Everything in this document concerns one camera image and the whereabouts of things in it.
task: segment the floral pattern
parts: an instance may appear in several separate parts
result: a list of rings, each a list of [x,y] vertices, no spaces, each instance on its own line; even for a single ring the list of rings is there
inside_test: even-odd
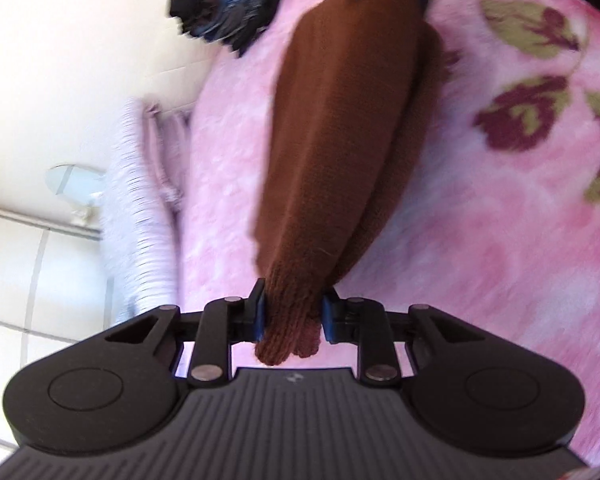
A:
[[[298,17],[319,1],[283,0],[272,27],[243,58],[218,56],[196,104],[182,216],[187,311],[228,294],[246,296],[253,286],[251,218],[266,167],[276,75]],[[571,447],[600,465],[600,204],[584,200],[600,168],[600,118],[586,93],[600,92],[600,14],[581,0],[538,0],[565,17],[562,28],[544,10],[534,11],[532,23],[516,20],[514,28],[531,34],[525,37],[532,49],[542,51],[538,57],[503,41],[480,1],[431,1],[428,20],[448,50],[459,49],[445,56],[452,76],[403,202],[338,292],[395,311],[433,304],[557,360],[587,392]],[[523,28],[544,23],[563,38],[558,45],[542,45],[546,37]],[[503,142],[515,148],[493,149],[494,127],[487,133],[486,123],[472,124],[498,95],[521,84],[526,101],[540,101],[544,112],[512,113],[509,105],[502,120],[524,129],[520,117],[528,114],[533,125],[534,114],[544,114],[548,135],[530,128],[528,148],[517,144],[518,137],[526,140],[523,130],[516,142]],[[236,345],[234,364],[258,366],[253,348]],[[355,367],[356,349],[323,344],[318,355],[285,365]]]
[[[521,152],[549,136],[571,97],[563,76],[538,76],[510,85],[478,113],[474,126],[487,135],[496,150]]]
[[[491,30],[505,43],[540,59],[579,50],[580,41],[559,10],[521,0],[480,0]]]

